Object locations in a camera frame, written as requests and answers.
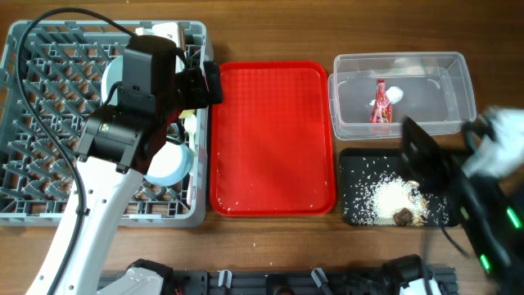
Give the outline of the green bowl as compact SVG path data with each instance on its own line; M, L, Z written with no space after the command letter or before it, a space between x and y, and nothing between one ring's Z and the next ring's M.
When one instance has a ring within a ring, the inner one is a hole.
M185 31L178 22L166 22L153 25L150 29L145 27L136 28L137 35L155 35L158 37L170 39L175 42L178 48L186 51Z

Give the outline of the light blue plate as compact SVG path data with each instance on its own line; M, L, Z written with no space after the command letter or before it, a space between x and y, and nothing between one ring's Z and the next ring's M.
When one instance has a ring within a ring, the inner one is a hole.
M101 95L102 103L104 103L109 95L111 86L122 80L123 74L123 57L116 57L110 64L106 67L102 76L101 84Z

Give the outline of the clear plastic bin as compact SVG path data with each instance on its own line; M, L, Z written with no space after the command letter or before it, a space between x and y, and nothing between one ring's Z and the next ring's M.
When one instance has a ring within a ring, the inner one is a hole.
M398 89L389 123L371 122L378 80ZM471 77L459 52L341 54L328 78L335 136L343 141L398 138L405 117L430 135L454 134L477 118Z

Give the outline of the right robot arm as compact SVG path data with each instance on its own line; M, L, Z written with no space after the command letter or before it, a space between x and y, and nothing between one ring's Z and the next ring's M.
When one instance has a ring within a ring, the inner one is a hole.
M466 172L451 152L407 117L402 123L401 166L424 193L444 197L486 275L501 294L523 293L523 209L504 195L499 177Z

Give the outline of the red plastic tray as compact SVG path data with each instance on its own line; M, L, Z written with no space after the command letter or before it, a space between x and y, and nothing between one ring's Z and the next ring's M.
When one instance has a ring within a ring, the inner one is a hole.
M211 110L210 204L226 217L316 216L337 199L328 75L315 61L231 61Z

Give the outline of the light blue bowl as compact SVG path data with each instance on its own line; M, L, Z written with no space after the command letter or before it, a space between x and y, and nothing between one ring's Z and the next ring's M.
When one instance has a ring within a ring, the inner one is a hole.
M183 180L192 168L193 154L185 144L166 142L152 158L145 180L158 186L170 186Z

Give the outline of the white tissue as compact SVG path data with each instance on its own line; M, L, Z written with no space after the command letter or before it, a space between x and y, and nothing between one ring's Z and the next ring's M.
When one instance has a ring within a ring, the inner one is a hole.
M373 99L369 105L372 107L388 107L399 102L404 96L404 91L396 86L383 89L382 86L377 86L376 98Z

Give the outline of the black waste tray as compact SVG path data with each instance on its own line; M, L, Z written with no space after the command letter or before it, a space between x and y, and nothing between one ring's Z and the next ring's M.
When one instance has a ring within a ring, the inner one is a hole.
M407 175L391 148L347 148L340 154L342 219L354 226L455 227L444 197Z

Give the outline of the yellow plastic cup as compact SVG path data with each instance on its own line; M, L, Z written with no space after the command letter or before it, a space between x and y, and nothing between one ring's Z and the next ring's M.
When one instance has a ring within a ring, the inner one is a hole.
M187 119L187 118L190 118L191 116L193 116L195 114L196 110L195 109L190 109L190 110L184 110L181 112L181 114L179 115L179 118L181 119Z

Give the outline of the white plastic spoon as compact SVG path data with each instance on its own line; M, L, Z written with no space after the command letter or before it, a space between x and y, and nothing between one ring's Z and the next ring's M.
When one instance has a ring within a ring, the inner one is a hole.
M190 176L194 176L194 170L195 170L195 164L194 161L197 158L197 151L196 151L196 141L195 141L195 135L197 132L197 117L195 115L190 115L188 118L184 120L184 128L188 134L189 139L189 149L192 153L193 159L192 159L192 168L189 171Z

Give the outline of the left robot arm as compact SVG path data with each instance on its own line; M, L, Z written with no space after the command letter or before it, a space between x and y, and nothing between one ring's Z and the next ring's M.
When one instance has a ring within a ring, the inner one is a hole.
M121 216L152 162L171 168L173 153L162 154L166 131L184 109L208 107L222 94L215 62L206 74L180 73L170 87L180 93L163 98L157 90L125 88L117 105L96 110L80 139L73 167L75 190L58 225L30 294L174 294L174 272L139 260L125 276L104 288L98 283Z

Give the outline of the red snack wrapper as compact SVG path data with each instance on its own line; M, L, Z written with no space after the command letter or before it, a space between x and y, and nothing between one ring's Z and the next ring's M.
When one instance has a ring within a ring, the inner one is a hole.
M386 81L384 79L377 80L377 91L370 122L380 124L392 122L392 106L386 96Z

